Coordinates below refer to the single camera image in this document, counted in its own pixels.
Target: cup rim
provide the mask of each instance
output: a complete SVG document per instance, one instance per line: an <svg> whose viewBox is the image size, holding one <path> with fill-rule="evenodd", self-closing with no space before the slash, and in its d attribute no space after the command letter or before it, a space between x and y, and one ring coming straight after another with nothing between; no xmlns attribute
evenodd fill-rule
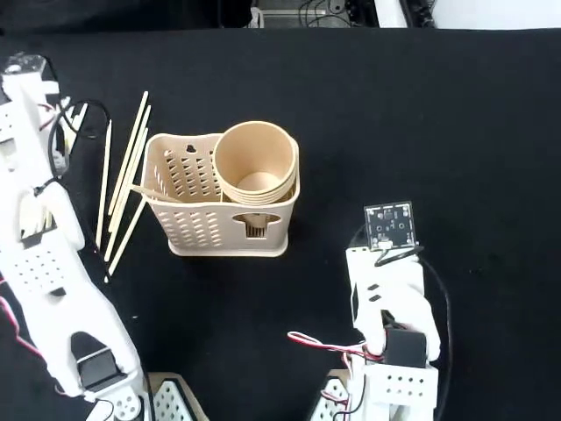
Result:
<svg viewBox="0 0 561 421"><path fill-rule="evenodd" d="M224 139L224 137L231 133L232 131L238 129L239 127L242 127L244 125L254 125L254 124L258 124L258 125L268 125L270 127L273 127L276 130L279 130L280 132L282 132L284 135L286 135L288 141L290 142L290 145L292 147L292 162L290 163L290 168L287 171L287 173L282 177L282 179L279 180L278 184L271 188L271 189L262 189L262 190L244 190L244 189L239 189L236 186L231 185L230 183L228 183L221 175L220 175L220 171L218 170L218 165L217 165L217 150L220 146L220 143L222 142L222 140ZM296 141L288 134L288 132L286 130L284 130L282 127L274 124L274 123L269 123L267 121L261 121L261 120L251 120L251 121L245 121L242 123L238 123L237 125L232 126L231 128L229 128L228 130L226 130L224 133L222 133L222 135L220 136L220 138L218 139L215 147L214 147L214 160L212 162L212 165L215 169L215 173L217 175L217 179L218 182L221 186L224 185L228 185L227 189L232 189L234 192L239 192L241 194L247 194L248 192L251 191L251 194L254 196L259 196L259 195L263 195L265 193L271 193L273 191L275 191L278 188L281 188L282 186L284 186L284 184L286 184L290 177L293 175L293 173L296 170L296 161L298 160L298 144L296 143Z"/></svg>

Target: basket hole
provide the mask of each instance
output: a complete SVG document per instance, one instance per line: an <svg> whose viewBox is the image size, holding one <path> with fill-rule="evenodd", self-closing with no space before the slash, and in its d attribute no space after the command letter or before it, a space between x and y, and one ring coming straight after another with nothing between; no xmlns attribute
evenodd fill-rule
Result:
<svg viewBox="0 0 561 421"><path fill-rule="evenodd" d="M232 219L245 224L245 236L248 239L266 239L269 224L277 222L281 218L266 213L242 213L234 215Z"/></svg>

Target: red wire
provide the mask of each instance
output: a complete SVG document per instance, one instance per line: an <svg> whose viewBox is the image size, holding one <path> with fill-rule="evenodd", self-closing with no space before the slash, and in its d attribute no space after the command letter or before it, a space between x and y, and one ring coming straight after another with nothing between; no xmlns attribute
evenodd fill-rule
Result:
<svg viewBox="0 0 561 421"><path fill-rule="evenodd" d="M2 308L2 310L4 310L4 313L6 313L6 317L8 318L8 320L10 321L11 325L14 328L14 331L16 333L16 341L23 346L25 349L27 349L28 351L30 351L31 353L34 353L35 355L37 355L38 357L40 357L42 360L44 360L45 358L43 357L43 354L41 353L41 351L39 349L37 349L35 346L33 346L32 344L30 344L29 342L27 342L25 339L23 339L21 336L19 336L19 323L18 320L16 319L16 316L14 315L14 312L12 311L11 307L10 307L10 303L8 303L6 301L5 298L3 298L2 296L0 296L0 308Z"/></svg>

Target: beige plastic basket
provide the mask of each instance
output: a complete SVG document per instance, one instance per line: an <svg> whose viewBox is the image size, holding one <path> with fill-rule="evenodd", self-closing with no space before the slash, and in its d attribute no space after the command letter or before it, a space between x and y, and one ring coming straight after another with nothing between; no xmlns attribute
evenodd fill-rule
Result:
<svg viewBox="0 0 561 421"><path fill-rule="evenodd" d="M230 203L212 166L220 136L162 133L146 144L142 187L183 202L162 202L143 195L167 235L169 248L180 256L274 257L284 253L292 209L300 194L299 172L295 185L279 203ZM266 226L248 224L253 218L248 214L267 214Z"/></svg>

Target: black cable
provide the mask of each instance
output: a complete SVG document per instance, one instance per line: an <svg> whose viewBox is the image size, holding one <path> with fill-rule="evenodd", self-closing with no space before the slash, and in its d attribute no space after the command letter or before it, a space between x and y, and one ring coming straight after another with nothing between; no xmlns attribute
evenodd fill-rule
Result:
<svg viewBox="0 0 561 421"><path fill-rule="evenodd" d="M325 0L319 0L319 2L316 3L316 5L314 6L314 17L318 18L317 16L317 8L319 7L319 5L321 3L324 3Z"/></svg>
<svg viewBox="0 0 561 421"><path fill-rule="evenodd" d="M351 22L349 22L349 21L346 20L346 19L341 18L341 17L338 16L338 15L324 15L324 16L320 16L320 17L318 17L318 18L312 19L312 20L310 20L309 22L307 22L307 26L310 27L310 26L311 26L312 24L314 24L315 22L320 21L320 20L322 20L322 19L326 19L326 18L335 18L335 19L341 20L341 21L345 22L345 23L347 24L347 26L351 27Z"/></svg>
<svg viewBox="0 0 561 421"><path fill-rule="evenodd" d="M312 4L313 1L314 1L314 0L308 0L308 1L304 2L304 3L302 3L302 4L300 5L300 7L298 8L298 23L300 24L300 26L309 26L309 25L308 25L308 11L309 11L309 6ZM305 24L306 24L306 25L302 22L302 9L303 9L304 7L306 8L306 18L305 18L305 19L306 19L306 20L305 20Z"/></svg>
<svg viewBox="0 0 561 421"><path fill-rule="evenodd" d="M353 410L340 410L339 412L336 412L333 414L333 419L332 421L335 421L335 418L337 417L337 415L351 415L354 414L357 410L360 409L360 407L362 406L362 403L365 400L365 394L366 394L366 375L364 377L364 384L362 386L362 394L360 395L360 401L359 404L353 409Z"/></svg>
<svg viewBox="0 0 561 421"><path fill-rule="evenodd" d="M439 394L440 399L437 406L437 414L435 415L435 421L440 421L442 415L444 414L444 408L446 407L446 401L448 400L448 395L450 393L450 383L452 377L452 363L453 363L453 339L452 339L452 315L451 315L451 301L450 295L448 294L448 289L444 284L442 278L438 275L438 272L428 263L423 257L419 256L419 261L434 277L437 281L438 288L444 296L446 302L446 336L448 336L448 358L446 374L444 376L444 383L442 391Z"/></svg>
<svg viewBox="0 0 561 421"><path fill-rule="evenodd" d="M420 253L422 250L424 250L423 246L414 246L413 248L403 253L396 254L395 256L392 257L386 257L387 250L385 250L384 252L382 252L382 255L376 260L374 266L379 268L380 266L384 266L388 263L391 263L392 261L401 260L401 259L405 259L406 257L413 256L417 253Z"/></svg>
<svg viewBox="0 0 561 421"><path fill-rule="evenodd" d="M70 103L68 103L66 107L60 108L59 114L56 116L56 118L53 121L53 126L51 128L51 131L49 132L49 137L46 144L47 147L46 154L48 155L49 158L49 166L51 168L51 172L53 173L53 177L55 178L57 178L60 175L57 175L56 167L54 165L54 157L53 157L54 135L57 131L57 127L59 126L60 120L66 118L67 111L70 108L80 104L94 105L100 108L103 111L103 115L105 116L105 131L107 131L107 127L109 126L109 122L110 122L109 111L101 101L98 101L96 99L79 99L76 101L71 101Z"/></svg>
<svg viewBox="0 0 561 421"><path fill-rule="evenodd" d="M46 56L46 55L39 54L39 56L41 56L41 57L43 57L43 59L45 59L46 64L48 65L49 69L51 70L51 75L53 76L54 81L57 82L58 85L59 85L59 94L58 94L58 96L57 96L57 104L59 105L59 108L62 110L62 108L63 108L63 107L62 107L62 89L60 88L59 76L58 76L56 70L54 69L53 61L52 61L48 56ZM68 118L66 112L63 113L62 118L64 119L64 122L67 124L68 128L69 128L72 132L76 133L77 135L80 135L81 137L84 137L84 138L87 138L87 139L90 139L90 140L94 140L94 139L97 139L97 138L99 138L99 137L101 137L101 136L103 136L103 135L105 134L105 132L100 133L100 134L96 134L96 135L93 135L93 134L92 134L92 135L80 134L80 129L76 129L76 128L72 125L72 122L71 122L70 119Z"/></svg>
<svg viewBox="0 0 561 421"><path fill-rule="evenodd" d="M113 413L115 412L115 405L113 404L112 401L108 401L107 399L96 399L96 402L107 402L111 404L111 412L109 413L109 415L104 419L104 421L107 421L109 418L111 418L111 416L113 415Z"/></svg>

